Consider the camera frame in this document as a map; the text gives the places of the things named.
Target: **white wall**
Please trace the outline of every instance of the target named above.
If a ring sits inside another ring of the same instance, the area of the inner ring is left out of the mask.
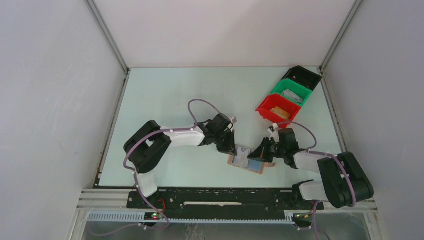
[[[355,0],[96,0],[129,67],[318,66]]]
[[[123,73],[83,0],[2,0],[0,33],[0,239],[65,239]]]
[[[392,240],[424,239],[424,1],[365,1],[327,81]]]

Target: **gray object in green bin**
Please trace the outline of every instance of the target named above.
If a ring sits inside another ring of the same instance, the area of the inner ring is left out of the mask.
[[[295,93],[297,96],[301,97],[303,99],[303,102],[301,104],[299,104],[294,99],[291,99],[289,97],[284,96],[282,94],[282,92],[284,92],[284,90],[287,90],[287,89],[289,89],[290,91]],[[275,86],[274,89],[271,91],[270,95],[271,94],[279,94],[283,98],[286,98],[286,99],[290,100],[291,102],[303,107],[305,105],[306,101],[308,100],[308,98],[311,96],[312,91],[287,78],[287,79],[281,80],[277,84],[277,86]]]

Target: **white table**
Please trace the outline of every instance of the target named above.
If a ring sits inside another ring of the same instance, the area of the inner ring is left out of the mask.
[[[133,68],[129,76],[116,125],[107,151],[99,186],[131,187],[131,171],[123,168],[124,143],[147,121],[161,126],[188,127],[193,124],[187,102],[205,99],[222,113],[236,116],[235,142],[252,149],[269,137],[271,122],[255,112],[289,67],[202,67]],[[316,67],[309,67],[316,72]],[[192,109],[199,121],[217,113],[202,102]],[[313,91],[297,117],[317,137],[317,151],[340,153],[339,141],[321,84]],[[302,128],[292,125],[299,146],[309,147],[313,139]],[[316,173],[295,170],[276,158],[276,167],[253,173],[227,164],[228,155],[214,144],[170,148],[154,169],[160,187],[290,188],[301,181],[320,180]]]

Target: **open box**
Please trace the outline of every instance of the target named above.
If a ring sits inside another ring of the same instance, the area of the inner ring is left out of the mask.
[[[259,112],[259,114],[264,118],[268,119],[269,121],[273,123],[281,123],[284,121],[287,121],[286,119],[278,116],[277,114],[271,112],[271,109],[279,107],[282,110],[286,111],[290,114],[288,120],[293,121],[295,119],[296,115],[301,110],[301,106],[297,105],[296,103],[284,98],[278,93],[270,94],[268,95],[265,100],[259,105],[259,107],[256,109],[256,112]],[[289,125],[289,123],[281,124],[280,128],[286,128]]]
[[[285,90],[290,90],[292,91],[294,94],[296,94],[297,96],[301,97],[303,99],[303,101],[301,103],[296,102],[294,99],[291,99],[288,96],[284,96],[283,92]],[[303,107],[304,104],[306,103],[306,101],[308,100],[308,98],[311,96],[312,91],[309,90],[308,88],[290,80],[290,79],[284,79],[281,80],[275,87],[274,89],[271,91],[270,94],[279,94],[281,95],[283,98],[286,98],[290,101],[292,101],[293,103]]]

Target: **robotic arm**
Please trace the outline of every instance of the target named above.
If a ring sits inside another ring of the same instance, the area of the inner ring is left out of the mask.
[[[274,158],[284,159],[293,169],[303,169],[318,173],[322,181],[303,181],[293,186],[293,194],[298,201],[328,201],[341,208],[353,203],[353,196],[345,176],[331,157],[308,153],[299,148],[295,133],[291,128],[276,130],[277,124],[269,128],[270,137],[265,137],[260,146],[248,158],[272,163]],[[337,155],[353,186],[356,201],[360,202],[374,195],[374,189],[351,152]]]
[[[218,152],[237,155],[233,126],[236,118],[228,118],[219,113],[212,120],[199,122],[196,128],[186,131],[169,131],[158,133],[139,145],[129,157],[137,171],[138,182],[144,196],[149,197],[158,189],[152,170],[159,164],[168,148],[180,146],[205,146],[216,144]],[[126,153],[134,145],[158,130],[169,129],[159,126],[156,121],[148,121],[124,145]]]

